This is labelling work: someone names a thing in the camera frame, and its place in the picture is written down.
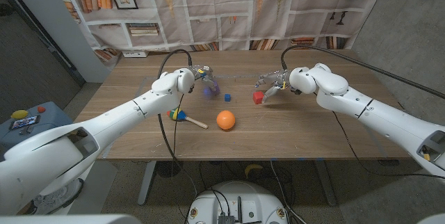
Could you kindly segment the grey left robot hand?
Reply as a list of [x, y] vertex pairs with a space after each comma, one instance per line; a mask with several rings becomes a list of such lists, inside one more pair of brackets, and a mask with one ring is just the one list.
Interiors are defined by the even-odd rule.
[[217, 81], [213, 76], [213, 69], [206, 65], [192, 65], [188, 68], [194, 76], [194, 80], [200, 80], [204, 85], [204, 89], [210, 95], [219, 95], [220, 89]]

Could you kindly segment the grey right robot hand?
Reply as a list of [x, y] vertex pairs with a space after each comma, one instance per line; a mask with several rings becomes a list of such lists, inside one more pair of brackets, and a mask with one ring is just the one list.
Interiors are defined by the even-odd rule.
[[288, 88], [290, 86], [289, 77], [290, 72], [288, 70], [278, 70], [260, 75], [259, 80], [255, 84], [256, 88], [263, 84], [271, 85], [264, 93], [261, 103], [264, 104], [270, 97], [276, 95], [279, 90]]

